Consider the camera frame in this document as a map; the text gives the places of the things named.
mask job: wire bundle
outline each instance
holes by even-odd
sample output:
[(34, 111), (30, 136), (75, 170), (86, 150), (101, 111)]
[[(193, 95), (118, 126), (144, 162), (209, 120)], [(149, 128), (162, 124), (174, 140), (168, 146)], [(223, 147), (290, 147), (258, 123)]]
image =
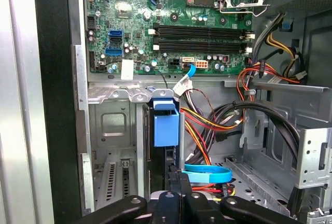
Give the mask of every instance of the wire bundle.
[[(259, 70), (260, 70), (260, 63), (258, 62), (252, 67), (245, 68), (238, 75), (236, 87), (237, 87), (237, 92), (238, 92), (240, 100), (242, 100), (242, 101), (245, 100), (244, 95), (242, 94), (241, 89), (240, 89), (240, 80), (241, 80), (241, 84), (242, 84), (242, 87), (244, 88), (244, 90), (249, 90), (249, 87), (247, 87), (246, 84), (244, 83), (244, 78), (248, 73), (259, 72)], [(298, 80), (288, 79), (288, 78), (278, 74), (276, 72), (276, 70), (267, 63), (265, 64), (264, 73), (280, 77), (281, 79), (286, 80), (291, 83), (300, 83)], [(252, 95), (249, 96), (249, 99), (250, 99), (250, 101), (254, 101), (254, 97)]]

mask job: blue plastic latch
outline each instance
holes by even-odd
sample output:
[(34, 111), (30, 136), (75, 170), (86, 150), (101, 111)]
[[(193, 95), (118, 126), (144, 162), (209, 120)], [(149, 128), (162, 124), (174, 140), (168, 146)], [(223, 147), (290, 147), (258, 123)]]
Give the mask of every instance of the blue plastic latch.
[(173, 100), (154, 100), (154, 110), (156, 111), (165, 111), (165, 110), (174, 110), (175, 104)]
[(183, 173), (188, 174), (191, 183), (223, 184), (232, 180), (232, 171), (214, 165), (185, 164)]
[(173, 100), (154, 100), (155, 147), (177, 146), (179, 137), (179, 114)]

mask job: gray metal frame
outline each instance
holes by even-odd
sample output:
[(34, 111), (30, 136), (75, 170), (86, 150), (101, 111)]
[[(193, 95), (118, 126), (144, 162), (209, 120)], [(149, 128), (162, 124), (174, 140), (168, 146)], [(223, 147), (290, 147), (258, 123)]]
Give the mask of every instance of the gray metal frame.
[(35, 0), (0, 7), (0, 222), (54, 223)]

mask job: black ram slot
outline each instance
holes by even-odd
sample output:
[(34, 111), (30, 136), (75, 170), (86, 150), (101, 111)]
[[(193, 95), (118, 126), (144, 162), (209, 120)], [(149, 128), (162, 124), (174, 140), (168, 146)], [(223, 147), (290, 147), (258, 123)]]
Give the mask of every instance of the black ram slot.
[(222, 38), (240, 39), (245, 35), (245, 30), (217, 29), (205, 27), (173, 26), (154, 24), (156, 35), (172, 38)]
[(224, 44), (199, 41), (171, 41), (160, 40), (160, 51), (196, 51), (215, 53), (241, 53), (244, 52), (242, 44)]

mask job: black cable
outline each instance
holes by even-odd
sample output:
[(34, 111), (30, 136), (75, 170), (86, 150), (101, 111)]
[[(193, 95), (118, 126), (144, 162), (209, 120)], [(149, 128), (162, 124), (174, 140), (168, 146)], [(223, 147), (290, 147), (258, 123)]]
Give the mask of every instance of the black cable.
[(270, 59), (271, 57), (273, 57), (276, 54), (282, 54), (284, 52), (283, 49), (276, 49), (275, 51), (269, 53), (266, 57), (259, 59), (258, 61), (267, 61), (268, 59)]
[(161, 71), (159, 71), (159, 70), (156, 70), (156, 71), (157, 71), (158, 73), (160, 73), (160, 75), (161, 75), (162, 79), (163, 79), (163, 80), (164, 80), (164, 82), (165, 82), (166, 88), (168, 88), (167, 81), (166, 81), (166, 79), (165, 79), (164, 75), (162, 74), (162, 72), (161, 72)]
[(297, 161), (297, 154), (298, 154), (298, 146), (300, 142), (300, 135), (295, 129), (295, 127), (290, 123), (289, 120), (284, 118), (281, 114), (279, 114), (274, 109), (261, 104), (261, 103), (255, 103), (255, 102), (234, 102), (232, 104), (229, 104), (226, 106), (223, 111), (220, 113), (221, 115), (225, 116), (228, 112), (235, 110), (235, 109), (254, 109), (258, 111), (262, 111), (265, 113), (273, 122), (275, 127), (279, 130), (281, 135), (286, 141), (286, 144), (288, 145), (289, 149), (292, 152), (292, 155), (294, 156), (294, 159)]

